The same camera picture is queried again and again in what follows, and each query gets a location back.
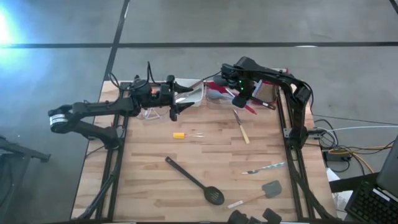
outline black slotted spoon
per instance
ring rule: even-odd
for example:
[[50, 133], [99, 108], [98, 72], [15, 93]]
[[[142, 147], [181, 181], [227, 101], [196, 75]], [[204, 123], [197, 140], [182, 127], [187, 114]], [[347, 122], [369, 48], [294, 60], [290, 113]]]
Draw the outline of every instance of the black slotted spoon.
[[212, 203], [213, 205], [222, 205], [224, 203], [224, 195], [223, 193], [218, 190], [216, 187], [210, 186], [210, 187], [205, 187], [203, 184], [201, 184], [198, 180], [196, 180], [194, 177], [191, 176], [187, 171], [185, 171], [182, 167], [180, 167], [176, 162], [174, 162], [170, 157], [166, 157], [166, 162], [170, 164], [174, 169], [180, 171], [185, 177], [188, 177], [192, 182], [197, 184], [202, 190], [203, 193], [205, 194], [205, 199]]

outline gray floor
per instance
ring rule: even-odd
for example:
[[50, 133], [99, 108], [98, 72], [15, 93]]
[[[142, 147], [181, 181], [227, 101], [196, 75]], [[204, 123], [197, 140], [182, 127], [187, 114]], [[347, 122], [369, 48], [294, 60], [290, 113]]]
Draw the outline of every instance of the gray floor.
[[[112, 43], [123, 0], [11, 1], [0, 44]], [[130, 42], [382, 42], [398, 40], [398, 15], [388, 0], [132, 0], [121, 43]], [[33, 161], [10, 214], [12, 223], [68, 220], [87, 141], [54, 134], [47, 111], [98, 100], [111, 49], [0, 49], [0, 134], [51, 153]], [[315, 118], [335, 128], [398, 124], [397, 47], [271, 47], [119, 49], [113, 72], [120, 80], [168, 74], [205, 77], [241, 56], [268, 67], [288, 67], [313, 88]], [[347, 146], [379, 146], [398, 129], [337, 132]], [[379, 170], [387, 151], [364, 156]], [[342, 169], [345, 164], [329, 164]], [[354, 161], [342, 178], [361, 175]]]

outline slotted spoon handle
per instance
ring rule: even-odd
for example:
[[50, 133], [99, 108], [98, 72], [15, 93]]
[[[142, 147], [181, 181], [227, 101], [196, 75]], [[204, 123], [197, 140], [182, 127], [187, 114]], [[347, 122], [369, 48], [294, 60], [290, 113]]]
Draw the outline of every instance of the slotted spoon handle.
[[176, 162], [174, 162], [174, 160], [172, 160], [169, 156], [166, 157], [166, 162], [168, 164], [170, 164], [172, 167], [174, 167], [174, 169], [180, 171], [180, 173], [182, 173], [185, 177], [188, 177], [188, 179], [190, 179], [192, 182], [194, 182], [195, 184], [197, 184], [197, 186], [199, 186], [201, 189], [205, 190], [206, 187], [203, 186], [203, 184], [201, 184], [198, 180], [196, 180], [194, 177], [191, 176], [191, 174], [189, 174], [187, 171], [185, 171], [185, 169], [183, 169], [182, 167], [180, 167]]

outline white cable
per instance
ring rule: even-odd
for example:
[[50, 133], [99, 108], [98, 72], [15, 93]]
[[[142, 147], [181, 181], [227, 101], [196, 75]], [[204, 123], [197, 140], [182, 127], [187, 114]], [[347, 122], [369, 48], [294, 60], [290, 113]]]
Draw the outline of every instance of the white cable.
[[348, 127], [348, 128], [337, 128], [328, 130], [328, 132], [332, 131], [341, 131], [341, 130], [348, 130], [348, 129], [360, 129], [360, 128], [398, 128], [398, 126], [358, 126], [358, 127]]
[[319, 128], [319, 129], [325, 130], [326, 132], [329, 132], [330, 135], [331, 135], [331, 137], [333, 138], [333, 143], [334, 143], [334, 145], [337, 146], [337, 137], [335, 136], [335, 134], [334, 134], [333, 132], [330, 132], [330, 131], [332, 131], [332, 130], [328, 130], [328, 129], [326, 129], [326, 128], [321, 128], [321, 127], [315, 127], [315, 128]]

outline small knife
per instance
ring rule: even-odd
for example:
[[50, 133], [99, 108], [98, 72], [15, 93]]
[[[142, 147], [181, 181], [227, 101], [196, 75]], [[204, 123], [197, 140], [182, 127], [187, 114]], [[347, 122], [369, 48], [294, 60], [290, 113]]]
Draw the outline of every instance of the small knife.
[[260, 170], [273, 169], [273, 168], [276, 168], [276, 167], [281, 167], [283, 165], [285, 165], [285, 162], [280, 162], [278, 164], [273, 164], [273, 165], [261, 167], [260, 169], [249, 170], [249, 171], [246, 171], [246, 172], [242, 172], [241, 174], [242, 175], [257, 174]]
[[246, 144], [249, 144], [249, 143], [250, 143], [249, 137], [248, 137], [248, 135], [246, 134], [246, 132], [245, 132], [244, 129], [243, 129], [242, 121], [239, 119], [239, 116], [238, 116], [238, 113], [236, 112], [236, 110], [234, 110], [234, 115], [235, 115], [236, 121], [237, 121], [238, 124], [239, 124], [239, 128], [241, 129], [244, 142], [245, 142]]

